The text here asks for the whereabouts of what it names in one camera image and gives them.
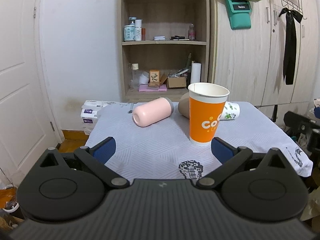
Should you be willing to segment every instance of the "wooden floor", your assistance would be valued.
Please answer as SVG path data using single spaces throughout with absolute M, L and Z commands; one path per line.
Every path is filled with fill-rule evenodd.
M 71 153 L 75 149 L 77 149 L 78 147 L 85 145 L 86 142 L 87 141 L 83 141 L 83 140 L 64 140 L 61 143 L 61 146 L 59 148 L 59 152 Z
M 80 146 L 84 146 L 89 138 L 83 131 L 62 130 L 65 140 L 61 143 L 59 152 L 71 153 Z

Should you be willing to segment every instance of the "door hinge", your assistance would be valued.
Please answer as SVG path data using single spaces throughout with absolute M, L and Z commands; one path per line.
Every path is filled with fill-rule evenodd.
M 52 124 L 52 122 L 50 122 L 50 124 L 51 124 L 52 130 L 54 131 L 54 127 L 53 127 L 53 124 Z

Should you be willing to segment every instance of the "teal wall-mounted holder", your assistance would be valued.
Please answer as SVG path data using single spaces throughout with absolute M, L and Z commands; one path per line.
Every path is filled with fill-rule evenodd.
M 252 12 L 249 1 L 245 0 L 226 0 L 226 7 L 232 30 L 250 29 Z

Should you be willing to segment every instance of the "blue object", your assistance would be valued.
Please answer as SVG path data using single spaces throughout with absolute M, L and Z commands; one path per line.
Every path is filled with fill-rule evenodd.
M 113 137 L 108 137 L 90 150 L 92 150 L 94 158 L 105 164 L 116 152 L 116 140 Z
M 320 119 L 320 107 L 315 107 L 315 117 Z
M 218 137 L 212 139 L 211 152 L 223 164 L 236 154 L 236 149 L 226 143 L 223 144 L 221 141 Z
M 226 0 L 226 7 L 232 30 L 251 28 L 249 13 L 252 12 L 252 10 L 249 1 Z

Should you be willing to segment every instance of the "table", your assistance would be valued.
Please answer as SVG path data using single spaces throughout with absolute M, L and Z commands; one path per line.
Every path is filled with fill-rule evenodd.
M 277 147 L 300 176 L 310 176 L 312 162 L 298 145 L 253 105 L 237 103 L 239 117 L 220 121 L 215 136 L 259 153 Z M 199 179 L 221 165 L 210 146 L 189 141 L 189 119 L 178 112 L 178 103 L 173 103 L 169 118 L 143 128 L 132 121 L 132 109 L 140 104 L 114 103 L 98 112 L 101 116 L 86 146 L 113 137 L 116 152 L 105 164 L 108 168 L 132 182 L 135 178 Z

